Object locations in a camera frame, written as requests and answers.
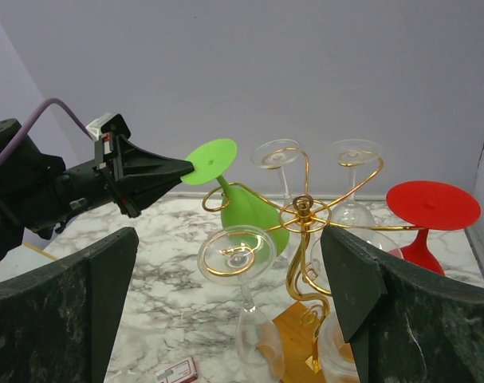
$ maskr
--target red plastic glass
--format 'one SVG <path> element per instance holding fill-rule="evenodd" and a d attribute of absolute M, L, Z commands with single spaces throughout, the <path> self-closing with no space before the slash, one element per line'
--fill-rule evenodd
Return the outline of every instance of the red plastic glass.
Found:
<path fill-rule="evenodd" d="M 409 181 L 394 186 L 387 204 L 401 219 L 424 227 L 414 242 L 402 247 L 403 257 L 418 266 L 445 275 L 427 248 L 429 230 L 452 231 L 474 224 L 481 215 L 478 201 L 466 191 L 435 181 Z"/>

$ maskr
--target glass stem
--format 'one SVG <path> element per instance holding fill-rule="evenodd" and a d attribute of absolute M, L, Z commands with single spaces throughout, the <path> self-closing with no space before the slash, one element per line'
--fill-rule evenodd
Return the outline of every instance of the glass stem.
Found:
<path fill-rule="evenodd" d="M 240 290 L 242 291 L 243 296 L 243 309 L 245 311 L 254 311 L 256 309 L 256 304 L 252 299 L 249 287 L 247 285 L 241 285 Z"/>
<path fill-rule="evenodd" d="M 348 175 L 349 175 L 349 180 L 350 180 L 350 189 L 349 190 L 352 190 L 356 186 L 355 166 L 348 167 L 348 171 L 349 171 Z M 355 193 L 350 194 L 348 199 L 350 199 L 351 201 L 354 201 L 355 200 Z"/>
<path fill-rule="evenodd" d="M 429 232 L 430 229 L 419 230 L 419 232 L 417 233 L 417 237 L 415 237 L 415 240 L 411 244 L 411 246 L 427 249 L 427 235 L 429 234 Z"/>
<path fill-rule="evenodd" d="M 226 179 L 224 178 L 224 176 L 218 176 L 217 177 L 217 181 L 220 184 L 220 186 L 222 186 L 222 191 L 223 192 L 227 192 L 227 190 L 229 189 L 230 185 L 229 185 L 229 182 L 226 181 Z"/>
<path fill-rule="evenodd" d="M 288 181 L 286 181 L 286 173 L 284 172 L 284 168 L 282 166 L 279 168 L 279 178 L 281 179 L 281 186 L 284 192 L 284 202 L 289 203 L 288 201 L 291 200 L 291 195 L 288 189 Z"/>

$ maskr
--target cable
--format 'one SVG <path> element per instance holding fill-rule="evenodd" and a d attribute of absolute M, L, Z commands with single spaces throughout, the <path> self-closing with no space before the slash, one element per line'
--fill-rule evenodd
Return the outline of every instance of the cable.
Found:
<path fill-rule="evenodd" d="M 0 152 L 0 167 L 4 162 L 11 156 L 14 150 L 18 147 L 18 145 L 26 138 L 27 133 L 29 130 L 34 126 L 34 123 L 37 121 L 38 118 L 42 115 L 42 113 L 52 104 L 57 104 L 62 107 L 62 109 L 68 113 L 70 118 L 78 125 L 82 132 L 89 138 L 91 136 L 88 134 L 87 129 L 85 128 L 84 124 L 75 116 L 75 113 L 72 112 L 63 101 L 59 100 L 58 98 L 49 98 L 44 100 L 39 106 L 30 114 L 27 121 L 20 127 L 17 134 L 11 139 L 11 141 L 4 147 L 4 149 Z"/>

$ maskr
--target clear wine glass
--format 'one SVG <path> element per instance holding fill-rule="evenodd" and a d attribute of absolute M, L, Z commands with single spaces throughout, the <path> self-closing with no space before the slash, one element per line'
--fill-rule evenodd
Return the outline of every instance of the clear wine glass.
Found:
<path fill-rule="evenodd" d="M 293 202 L 293 197 L 289 192 L 288 182 L 286 180 L 286 174 L 284 166 L 294 162 L 302 152 L 302 146 L 295 140 L 274 140 L 261 145 L 255 149 L 250 157 L 252 162 L 262 168 L 277 171 L 279 180 L 281 182 L 282 200 L 283 206 L 286 206 Z M 291 213 L 284 212 L 282 214 L 284 221 L 290 221 L 294 218 Z M 296 224 L 290 225 L 292 228 L 299 229 L 300 226 Z M 289 242 L 286 249 L 283 251 L 283 255 L 290 260 L 300 245 L 300 234 L 289 233 Z"/>
<path fill-rule="evenodd" d="M 379 233 L 378 231 L 363 228 L 349 228 L 345 230 L 382 251 L 386 251 L 397 258 L 403 258 L 403 253 L 399 249 L 399 246 L 392 241 L 392 239 Z M 325 269 L 325 263 L 323 262 L 323 254 L 321 253 L 321 238 L 319 237 L 320 236 L 317 236 L 315 238 L 315 242 L 313 243 L 309 253 L 309 277 L 316 279 L 316 283 L 318 283 L 321 287 L 324 287 L 326 290 L 330 290 L 329 277 L 327 276 L 327 270 Z"/>
<path fill-rule="evenodd" d="M 256 307 L 249 289 L 249 283 L 260 279 L 276 257 L 272 238 L 252 226 L 217 231 L 198 254 L 199 270 L 207 279 L 219 285 L 239 286 L 242 291 L 235 346 L 243 373 L 254 383 L 277 383 L 284 375 L 284 352 L 278 329 Z"/>
<path fill-rule="evenodd" d="M 341 140 L 327 147 L 335 161 L 349 171 L 349 190 L 356 186 L 356 166 L 380 157 L 382 148 L 368 140 Z M 355 201 L 355 193 L 332 209 L 332 222 L 349 226 L 375 226 L 375 219 L 362 203 Z"/>
<path fill-rule="evenodd" d="M 328 383 L 360 383 L 352 348 L 344 343 L 335 311 L 321 325 L 318 351 L 321 371 Z"/>

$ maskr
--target upside-down wine glass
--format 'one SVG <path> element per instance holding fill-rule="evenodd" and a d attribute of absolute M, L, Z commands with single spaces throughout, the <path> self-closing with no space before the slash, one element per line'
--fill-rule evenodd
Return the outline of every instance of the upside-down wine glass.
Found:
<path fill-rule="evenodd" d="M 408 181 L 394 186 L 387 204 L 401 219 L 423 227 L 410 245 L 402 247 L 404 258 L 437 274 L 445 275 L 440 262 L 427 248 L 429 230 L 460 230 L 481 215 L 478 201 L 466 191 L 436 181 Z"/>
<path fill-rule="evenodd" d="M 293 197 L 289 192 L 288 182 L 284 167 L 287 164 L 294 162 L 302 152 L 302 146 L 295 140 L 273 140 L 261 145 L 255 149 L 250 157 L 252 162 L 261 169 L 268 169 L 277 171 L 279 180 L 281 181 L 282 203 L 283 206 L 289 205 L 293 202 Z M 282 214 L 284 221 L 290 221 L 294 218 L 291 213 L 284 212 Z M 300 228 L 296 224 L 290 225 L 294 228 Z M 295 251 L 300 245 L 300 234 L 289 233 L 289 242 L 286 249 L 283 251 L 284 256 L 288 261 L 294 256 Z"/>
<path fill-rule="evenodd" d="M 222 189 L 222 206 L 210 208 L 203 201 L 207 211 L 220 211 L 222 227 L 250 225 L 263 230 L 279 226 L 279 211 L 261 200 L 249 188 L 241 184 L 230 184 L 223 173 L 232 165 L 236 158 L 237 145 L 230 139 L 218 139 L 206 142 L 196 148 L 188 157 L 194 171 L 181 177 L 185 184 L 203 185 L 217 180 Z M 270 231 L 270 237 L 275 242 L 277 254 L 282 253 L 289 241 L 289 231 L 284 227 Z"/>
<path fill-rule="evenodd" d="M 401 253 L 398 245 L 386 235 L 369 229 L 352 228 L 346 230 L 382 251 L 386 251 L 397 258 L 403 258 L 403 253 Z M 328 284 L 319 241 L 314 243 L 312 254 L 314 255 L 312 265 L 314 273 L 318 273 L 320 279 L 319 284 L 321 286 Z M 328 383 L 360 382 L 356 371 L 355 360 L 353 359 L 352 348 L 348 343 L 344 343 L 335 311 L 329 314 L 321 326 L 318 348 L 320 352 L 321 370 Z"/>
<path fill-rule="evenodd" d="M 349 190 L 356 186 L 356 166 L 380 157 L 382 148 L 368 140 L 341 140 L 327 147 L 335 161 L 349 171 Z M 332 222 L 349 226 L 375 226 L 375 219 L 362 203 L 355 201 L 355 193 L 332 209 Z"/>
<path fill-rule="evenodd" d="M 265 231 L 243 225 L 217 231 L 198 254 L 199 270 L 207 279 L 242 291 L 235 345 L 242 371 L 253 383 L 277 383 L 284 375 L 277 327 L 256 307 L 249 289 L 249 283 L 260 279 L 276 257 L 275 243 Z"/>

